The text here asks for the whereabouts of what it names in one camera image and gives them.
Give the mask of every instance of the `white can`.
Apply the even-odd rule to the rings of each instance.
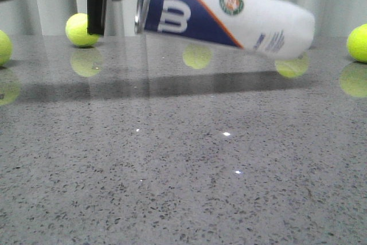
[[[138,0],[137,33],[174,34],[293,59],[314,38],[315,17],[283,0]]]

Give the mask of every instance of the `speckled granite surface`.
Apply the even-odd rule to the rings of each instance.
[[[294,79],[221,46],[195,70],[164,37],[12,40],[0,244],[367,244],[367,64],[345,38]]]

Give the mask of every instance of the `tennis ball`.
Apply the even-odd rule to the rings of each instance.
[[[65,32],[68,39],[76,46],[88,47],[98,41],[97,34],[88,34],[88,15],[79,13],[71,16],[66,24]]]
[[[346,47],[352,58],[367,63],[367,24],[355,28],[349,34]]]
[[[276,60],[275,68],[283,77],[292,79],[302,76],[309,68],[309,57],[306,53],[293,60]]]
[[[367,64],[355,62],[347,65],[340,74],[339,84],[352,97],[367,97]]]
[[[0,30],[0,66],[3,66],[10,59],[13,51],[13,44],[6,33]]]
[[[193,69],[204,69],[210,63],[213,53],[209,47],[198,44],[189,44],[183,54],[183,61]]]
[[[92,77],[102,70],[103,58],[96,48],[75,49],[70,64],[79,76]]]
[[[14,72],[0,67],[0,106],[12,103],[18,98],[21,84]]]

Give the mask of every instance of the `roland garros logo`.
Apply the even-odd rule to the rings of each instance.
[[[222,10],[229,15],[236,15],[242,12],[244,7],[243,0],[219,0]]]

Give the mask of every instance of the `can lid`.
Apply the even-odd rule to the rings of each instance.
[[[144,30],[145,21],[148,15],[150,0],[138,0],[136,5],[136,15],[135,15],[135,33],[140,34]]]

